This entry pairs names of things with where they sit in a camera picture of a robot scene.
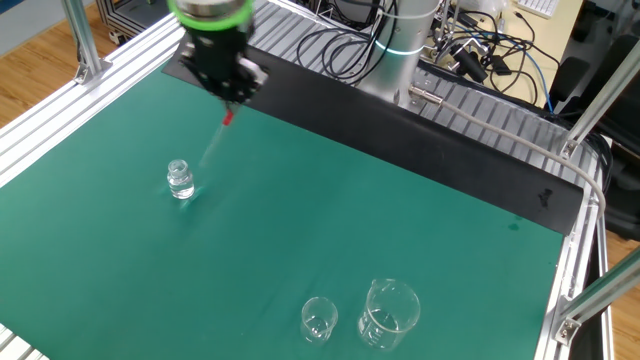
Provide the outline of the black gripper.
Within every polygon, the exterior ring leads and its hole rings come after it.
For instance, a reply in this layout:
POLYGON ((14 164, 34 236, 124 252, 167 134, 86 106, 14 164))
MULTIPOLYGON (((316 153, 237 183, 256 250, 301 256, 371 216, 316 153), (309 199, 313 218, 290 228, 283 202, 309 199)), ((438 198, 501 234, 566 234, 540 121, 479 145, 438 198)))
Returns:
POLYGON ((189 28, 188 34, 190 42, 181 50, 179 63, 224 106, 248 102, 266 83, 268 68, 244 57, 249 40, 247 26, 220 31, 189 28))

